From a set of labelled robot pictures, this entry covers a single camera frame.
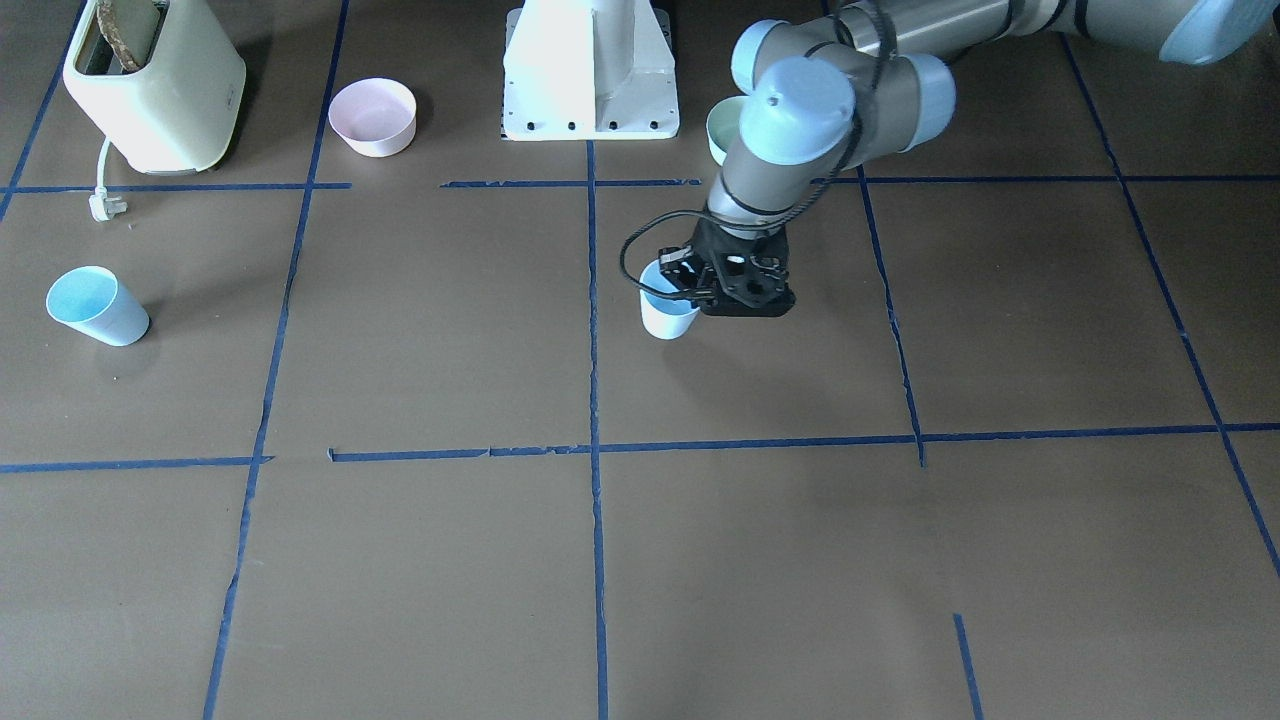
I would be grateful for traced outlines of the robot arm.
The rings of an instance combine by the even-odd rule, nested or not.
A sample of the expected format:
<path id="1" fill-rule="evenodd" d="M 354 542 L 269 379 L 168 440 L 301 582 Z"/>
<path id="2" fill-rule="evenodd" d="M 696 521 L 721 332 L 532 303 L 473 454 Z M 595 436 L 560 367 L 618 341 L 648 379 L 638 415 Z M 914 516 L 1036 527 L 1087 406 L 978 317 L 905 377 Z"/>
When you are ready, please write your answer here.
<path id="1" fill-rule="evenodd" d="M 948 58 L 1055 31 L 1190 67 L 1234 54 L 1275 1 L 855 1 L 801 24 L 759 20 L 735 45 L 745 101 L 707 200 L 741 238 L 777 233 L 812 179 L 941 135 L 957 91 Z"/>

